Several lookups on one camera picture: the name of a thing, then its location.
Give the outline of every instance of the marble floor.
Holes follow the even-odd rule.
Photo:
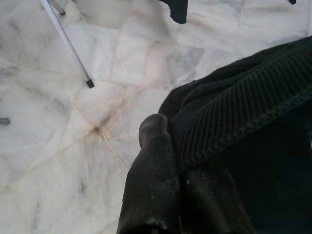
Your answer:
[[[0,1],[0,233],[113,234],[138,127],[174,87],[312,34],[312,0],[57,0],[88,89],[40,0]]]

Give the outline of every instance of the metal pole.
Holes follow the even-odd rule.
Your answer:
[[[76,61],[77,66],[79,68],[79,70],[81,71],[81,73],[83,74],[87,85],[89,86],[89,88],[93,88],[94,84],[92,82],[92,80],[90,79],[86,69],[84,68],[77,52],[75,51],[73,45],[71,44],[68,36],[66,35],[61,23],[59,22],[57,16],[55,15],[50,3],[48,0],[41,0],[44,9],[46,10],[46,12],[48,13],[48,16],[50,17],[52,23],[54,24],[54,26],[56,27],[58,34],[60,35],[60,37],[62,38],[63,42],[65,43],[65,45],[67,46],[67,48],[69,49],[73,59]]]
[[[50,4],[61,14],[65,15],[65,10],[58,5],[58,3],[54,0],[48,0]]]

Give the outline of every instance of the black fabric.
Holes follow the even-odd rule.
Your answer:
[[[160,0],[168,4],[170,17],[177,23],[186,23],[188,0]]]
[[[178,110],[169,116],[183,172],[311,98],[309,37],[260,52],[177,88],[159,112],[166,115],[173,105]]]
[[[308,37],[173,90],[159,112],[171,120],[179,173],[219,158],[247,214],[274,232],[281,218],[312,218],[311,99]]]

